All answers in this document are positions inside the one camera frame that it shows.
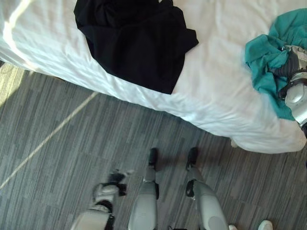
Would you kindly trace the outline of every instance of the black cloth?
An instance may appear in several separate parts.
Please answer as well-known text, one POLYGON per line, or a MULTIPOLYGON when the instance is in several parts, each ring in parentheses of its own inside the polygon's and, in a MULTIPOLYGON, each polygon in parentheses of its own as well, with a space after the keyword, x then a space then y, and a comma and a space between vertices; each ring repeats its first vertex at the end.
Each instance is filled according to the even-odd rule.
POLYGON ((171 94, 185 53, 198 44, 172 0, 78 0, 77 27, 108 73, 171 94))

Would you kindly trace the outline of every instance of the white bed sheet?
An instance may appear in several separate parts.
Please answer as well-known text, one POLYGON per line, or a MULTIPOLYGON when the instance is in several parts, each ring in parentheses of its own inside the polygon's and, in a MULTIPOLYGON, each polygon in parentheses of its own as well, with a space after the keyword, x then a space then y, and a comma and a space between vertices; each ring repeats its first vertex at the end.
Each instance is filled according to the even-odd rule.
POLYGON ((245 43, 269 31, 276 16, 306 0, 175 0, 199 45, 186 54, 172 95, 106 73, 76 28, 76 0, 1 0, 0 59, 88 89, 167 111, 240 147, 264 153, 298 151, 306 138, 295 122, 278 119, 251 85, 245 43))

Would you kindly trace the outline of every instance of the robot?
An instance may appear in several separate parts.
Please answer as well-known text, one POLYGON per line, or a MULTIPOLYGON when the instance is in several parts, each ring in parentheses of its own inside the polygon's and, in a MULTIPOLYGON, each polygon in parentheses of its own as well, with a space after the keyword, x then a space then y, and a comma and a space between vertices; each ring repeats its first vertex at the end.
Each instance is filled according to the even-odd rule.
MULTIPOLYGON (((194 199, 197 204, 199 230, 228 230, 226 218, 214 191, 206 185, 196 167, 197 157, 198 149, 192 148, 186 165, 189 178, 186 196, 194 199)), ((146 174, 130 215, 128 230, 158 229, 159 185, 155 182, 157 160, 158 150, 151 149, 146 174)), ((127 185, 120 183, 125 176, 114 171, 109 175, 107 183, 98 184, 93 190, 94 205, 75 220, 71 230, 113 230, 113 205, 118 196, 126 194, 127 185)))
POLYGON ((307 50, 284 46, 288 60, 278 69, 270 69, 275 77, 286 77, 288 84, 277 94, 291 109, 292 115, 307 136, 307 50))

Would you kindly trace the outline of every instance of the striped carpet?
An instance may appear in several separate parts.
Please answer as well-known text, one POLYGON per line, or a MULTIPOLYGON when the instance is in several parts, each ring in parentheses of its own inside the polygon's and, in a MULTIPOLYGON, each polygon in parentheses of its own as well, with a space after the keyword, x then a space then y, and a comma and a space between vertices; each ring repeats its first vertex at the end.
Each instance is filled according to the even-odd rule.
POLYGON ((167 113, 119 101, 9 64, 0 68, 0 230, 68 230, 111 169, 135 170, 118 201, 116 230, 126 230, 149 149, 160 150, 159 229, 196 230, 185 198, 188 150, 216 191, 229 223, 256 230, 307 229, 307 149, 279 155, 233 149, 167 113))

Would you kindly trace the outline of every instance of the teal towel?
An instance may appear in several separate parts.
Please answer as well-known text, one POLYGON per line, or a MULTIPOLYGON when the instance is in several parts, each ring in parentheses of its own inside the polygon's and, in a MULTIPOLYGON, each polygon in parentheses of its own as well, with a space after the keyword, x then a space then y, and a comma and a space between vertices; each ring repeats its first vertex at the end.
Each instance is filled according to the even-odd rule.
POLYGON ((270 96, 279 118, 294 120, 290 108, 277 97, 277 91, 287 85, 287 79, 273 77, 269 68, 279 68, 286 63, 288 52, 284 45, 307 49, 307 8, 291 11, 277 17, 269 35, 260 35, 245 47, 245 61, 252 71, 253 87, 270 96))

